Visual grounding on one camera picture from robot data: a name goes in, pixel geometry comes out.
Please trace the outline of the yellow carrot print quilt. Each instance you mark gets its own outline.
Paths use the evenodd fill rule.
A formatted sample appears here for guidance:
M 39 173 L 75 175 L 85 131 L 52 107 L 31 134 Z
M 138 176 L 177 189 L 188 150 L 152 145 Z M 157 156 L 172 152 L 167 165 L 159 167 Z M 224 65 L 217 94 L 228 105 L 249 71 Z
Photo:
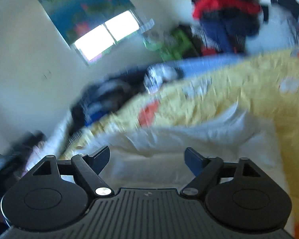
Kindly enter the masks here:
M 62 154 L 69 159 L 103 134 L 140 129 L 141 110 L 157 102 L 153 127 L 191 127 L 212 120 L 237 104 L 253 116 L 273 122 L 299 222 L 299 58 L 289 51 L 261 55 L 198 77 L 168 84 L 154 95 L 138 94 L 117 113 L 92 124 Z

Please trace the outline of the white puffer jacket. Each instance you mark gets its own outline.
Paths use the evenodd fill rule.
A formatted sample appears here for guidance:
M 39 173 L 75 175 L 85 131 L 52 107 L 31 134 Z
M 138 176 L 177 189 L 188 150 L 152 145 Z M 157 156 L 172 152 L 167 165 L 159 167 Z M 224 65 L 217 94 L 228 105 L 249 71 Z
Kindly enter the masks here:
M 191 127 L 151 127 L 105 135 L 111 151 L 101 177 L 113 189 L 184 188 L 194 175 L 186 148 L 225 162 L 248 158 L 280 187 L 288 189 L 273 123 L 233 105 L 217 118 Z

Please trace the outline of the lotus flower window curtain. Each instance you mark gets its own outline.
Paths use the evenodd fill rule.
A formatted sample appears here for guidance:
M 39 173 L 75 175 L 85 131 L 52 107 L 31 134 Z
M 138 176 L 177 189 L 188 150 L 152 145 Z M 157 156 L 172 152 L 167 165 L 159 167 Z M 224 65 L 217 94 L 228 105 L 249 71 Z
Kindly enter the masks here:
M 111 18 L 134 9 L 130 0 L 39 0 L 68 45 Z

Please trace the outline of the red and black hanging clothes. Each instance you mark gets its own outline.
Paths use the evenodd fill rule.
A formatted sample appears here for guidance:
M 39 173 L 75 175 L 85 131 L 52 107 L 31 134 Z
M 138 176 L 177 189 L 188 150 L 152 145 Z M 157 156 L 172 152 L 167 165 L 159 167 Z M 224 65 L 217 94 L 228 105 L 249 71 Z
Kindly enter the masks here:
M 224 53 L 243 53 L 247 37 L 259 33 L 259 0 L 191 0 L 192 17 Z

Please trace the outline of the bright window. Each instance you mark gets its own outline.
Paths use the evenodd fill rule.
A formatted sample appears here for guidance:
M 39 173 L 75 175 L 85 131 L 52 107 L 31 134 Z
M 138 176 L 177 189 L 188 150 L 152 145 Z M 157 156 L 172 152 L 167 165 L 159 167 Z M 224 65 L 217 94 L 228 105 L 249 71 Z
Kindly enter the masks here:
M 127 10 L 95 27 L 75 41 L 73 46 L 87 64 L 92 64 L 139 30 L 139 20 L 132 10 Z

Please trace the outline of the light blue bed sheet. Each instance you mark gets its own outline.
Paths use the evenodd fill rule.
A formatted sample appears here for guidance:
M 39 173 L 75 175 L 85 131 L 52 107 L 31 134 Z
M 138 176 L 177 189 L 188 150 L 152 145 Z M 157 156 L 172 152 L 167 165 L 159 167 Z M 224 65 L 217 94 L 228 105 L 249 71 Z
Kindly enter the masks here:
M 229 65 L 235 65 L 244 59 L 245 56 L 242 54 L 223 53 L 212 56 L 157 63 L 150 65 L 148 70 L 156 66 L 168 66 L 176 69 L 177 73 L 182 78 L 189 78 L 205 72 L 215 71 Z

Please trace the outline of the green plastic hanger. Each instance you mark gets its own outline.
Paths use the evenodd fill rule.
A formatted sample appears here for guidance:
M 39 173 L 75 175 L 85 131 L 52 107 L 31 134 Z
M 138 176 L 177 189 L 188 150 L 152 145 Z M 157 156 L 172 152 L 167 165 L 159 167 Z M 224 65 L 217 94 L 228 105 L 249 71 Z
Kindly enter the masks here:
M 147 31 L 144 33 L 144 45 L 146 49 L 156 52 L 163 62 L 200 56 L 188 35 L 179 28 L 171 32 Z

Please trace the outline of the dark folded clothes pile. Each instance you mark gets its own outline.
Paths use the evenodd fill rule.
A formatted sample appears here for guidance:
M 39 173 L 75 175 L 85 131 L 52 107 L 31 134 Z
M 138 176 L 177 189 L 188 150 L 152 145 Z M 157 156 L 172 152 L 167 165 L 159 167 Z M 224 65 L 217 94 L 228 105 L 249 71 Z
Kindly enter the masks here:
M 154 64 L 137 66 L 90 84 L 71 107 L 70 134 L 91 125 L 106 114 L 116 112 L 133 96 L 145 92 L 145 80 L 149 79 L 150 70 L 168 70 L 164 82 L 179 80 L 184 76 L 183 71 L 175 65 Z

